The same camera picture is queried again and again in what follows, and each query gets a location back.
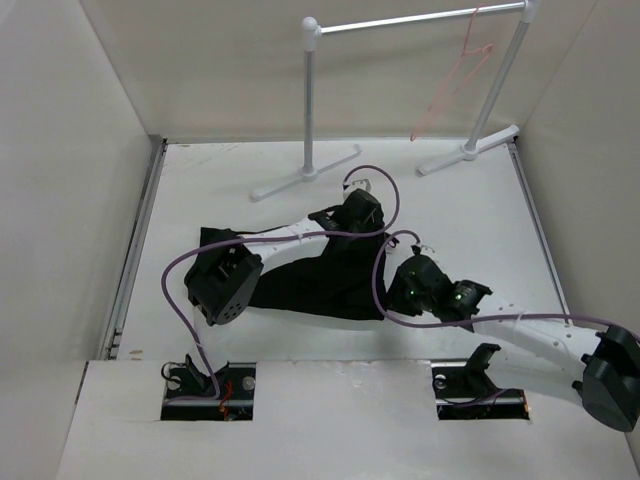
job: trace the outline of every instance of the white platform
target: white platform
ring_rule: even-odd
[[[416,230],[454,279],[484,283],[506,299],[537,311],[560,304],[538,243],[525,197],[506,145],[429,178],[414,166],[426,153],[446,152],[460,140],[349,140],[318,142],[316,156],[362,148],[360,157],[259,203],[249,193],[290,173],[300,162],[301,142],[171,145],[167,151],[142,254],[119,359],[182,360],[191,338],[159,288],[164,267],[198,245],[201,226],[263,230],[294,223],[306,214],[342,203],[342,178],[356,165],[387,168],[397,180],[402,207],[395,229]],[[393,196],[375,172],[358,172],[373,183],[386,218]],[[390,259],[406,259],[409,242]],[[186,261],[170,277],[170,291],[192,315],[182,283]],[[429,321],[429,316],[415,321]],[[484,339],[461,329],[417,331],[391,322],[354,322],[297,313],[248,309],[224,327],[200,328],[207,352],[226,360],[375,360],[468,356]]]
[[[624,436],[560,400],[529,395],[531,422],[437,421],[428,363],[420,359],[468,356],[485,340],[461,329],[417,331],[249,309],[202,332],[218,361],[261,361],[254,421],[158,421],[160,365],[191,348],[160,293],[165,265],[198,244],[201,226],[261,230],[340,203],[342,177],[358,164],[385,167],[397,179],[397,228],[417,230],[452,278],[486,283],[531,310],[560,309],[506,146],[427,178],[415,176],[415,163],[458,141],[320,142],[316,152],[347,152],[354,143],[363,153],[353,165],[257,204],[249,201],[251,190],[295,168],[301,143],[169,147],[122,361],[90,365],[59,480],[637,478]],[[367,177],[389,218],[390,187]],[[191,312],[182,285],[189,264],[170,278],[170,289]],[[387,268],[387,280],[393,270]],[[380,361],[404,358],[414,360]],[[377,361],[299,361],[354,359]]]
[[[529,395],[532,421],[441,422],[428,362],[262,362],[252,422],[160,422],[161,362],[93,362],[58,480],[630,480],[622,434]]]

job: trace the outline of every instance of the cable clip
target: cable clip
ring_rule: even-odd
[[[368,178],[363,178],[361,180],[354,180],[351,183],[343,183],[342,184],[342,196],[343,198],[346,200],[347,197],[349,195],[351,195],[351,193],[354,190],[357,190],[358,188],[364,190],[365,192],[369,193],[371,192],[371,182],[369,181]]]
[[[392,253],[394,253],[399,243],[400,240],[398,240],[397,238],[391,238],[390,240],[387,240],[387,245],[384,248],[387,255],[391,255]]]
[[[422,243],[416,243],[411,246],[411,251],[413,251],[414,255],[420,255],[423,251],[427,253],[436,253],[436,251],[430,247],[429,245],[424,245]]]

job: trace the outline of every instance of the black garment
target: black garment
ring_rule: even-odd
[[[200,246],[211,243],[218,229],[200,230]],[[341,248],[325,249],[316,258],[304,258],[275,268],[258,281],[249,305],[291,310],[351,320],[382,320],[373,302],[371,274],[386,234],[353,239]],[[386,308],[382,254],[376,276],[376,290]]]

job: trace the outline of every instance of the rectangular opening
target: rectangular opening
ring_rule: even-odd
[[[160,420],[236,422],[253,420],[255,363],[230,363],[219,375],[220,397],[212,400],[188,382],[187,367],[170,369]]]
[[[509,390],[479,405],[461,406],[471,402],[472,398],[443,399],[436,398],[436,409],[439,420],[497,420],[519,419],[529,420],[529,406],[522,390]]]
[[[529,420],[529,405],[522,390],[500,395],[483,370],[470,369],[472,360],[431,363],[432,388],[439,420]]]

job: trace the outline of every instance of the white wall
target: white wall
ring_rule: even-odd
[[[77,0],[0,0],[0,478],[56,472],[150,144]]]
[[[640,3],[599,0],[521,137],[570,307],[640,332]],[[640,427],[634,435],[640,458]]]
[[[149,133],[291,138],[302,129],[301,20],[322,25],[456,8],[470,0],[82,0]],[[490,3],[501,3],[495,0]],[[489,129],[522,124],[595,0],[547,0]],[[474,44],[495,54],[434,134],[468,132],[520,14],[479,18]],[[468,20],[321,39],[319,135],[406,135],[462,49]]]

